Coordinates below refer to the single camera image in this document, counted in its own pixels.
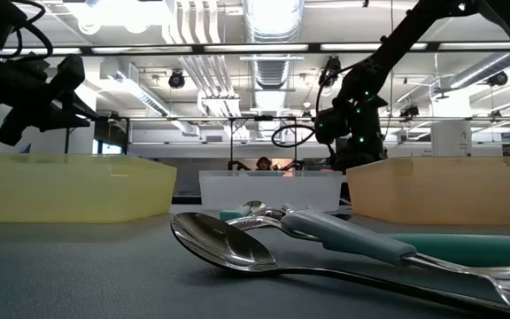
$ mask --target ceiling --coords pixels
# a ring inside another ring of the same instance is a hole
[[[328,42],[378,42],[382,35],[389,35],[393,27],[405,17],[405,12],[414,6],[416,1],[371,0],[368,8],[361,8],[362,1],[312,1],[305,2],[305,11],[300,29],[299,41],[303,43]],[[47,16],[36,22],[36,25],[51,39],[56,47],[73,45],[134,45],[134,44],[165,44],[161,26],[151,26],[141,34],[131,34],[124,27],[102,27],[95,35],[84,35],[78,29],[77,19],[69,14],[62,4],[47,4]],[[245,42],[243,15],[236,14],[241,9],[241,1],[220,0],[219,34],[225,43]],[[26,11],[35,11],[21,6]],[[422,41],[460,42],[460,41],[509,41],[506,33],[498,26],[490,23],[480,15],[466,18],[441,19],[422,37]],[[9,47],[14,45],[10,40]],[[36,38],[24,35],[25,46],[41,46]],[[416,84],[436,74],[457,74],[476,62],[488,57],[489,52],[444,52],[444,53],[409,53],[405,55],[393,69],[392,79],[389,77],[379,93],[380,97],[392,101],[394,115],[404,105],[396,104]],[[368,54],[339,54],[342,66],[356,63]],[[251,71],[248,62],[239,60],[239,55],[226,55],[225,60],[236,93],[241,98],[242,112],[249,112],[253,107]],[[325,65],[328,54],[304,54],[304,60],[294,61],[290,74],[286,106],[290,110],[304,109],[302,104],[309,101],[314,106],[319,85],[317,76]],[[140,71],[140,83],[151,90],[159,99],[164,100],[171,113],[179,116],[201,116],[197,108],[197,88],[187,80],[182,89],[171,89],[168,77],[173,69],[182,68],[176,56],[126,56],[118,57],[121,64],[132,63]],[[509,76],[510,67],[505,70]],[[322,107],[329,107],[331,99],[339,89],[338,81],[329,97],[321,99]],[[128,116],[144,116],[149,114],[148,108],[132,95],[120,91],[107,84],[107,81],[96,82],[100,87],[98,110],[112,110]],[[491,98],[488,86],[469,88],[473,114],[488,114],[498,105],[510,103],[510,88],[496,92]],[[430,99],[426,96],[417,97],[414,101],[421,114],[430,115]],[[151,124],[155,128],[170,125]]]

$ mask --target spoon bowl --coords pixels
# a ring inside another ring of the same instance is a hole
[[[503,304],[451,292],[442,292],[336,269],[278,267],[273,255],[257,239],[234,226],[205,214],[177,214],[171,221],[171,230],[178,242],[187,250],[220,268],[252,275],[327,276],[478,313],[510,316],[510,309]]]

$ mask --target teal handle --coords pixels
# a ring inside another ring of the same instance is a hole
[[[398,234],[419,253],[470,267],[510,267],[510,236]]]
[[[414,256],[414,246],[391,239],[388,236],[364,229],[330,214],[312,211],[296,211],[281,219],[289,230],[298,230],[320,239],[324,248],[364,255],[378,261],[401,265],[402,258]]]

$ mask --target person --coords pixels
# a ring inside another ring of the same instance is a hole
[[[265,156],[257,160],[257,170],[271,170],[271,165],[273,162]]]

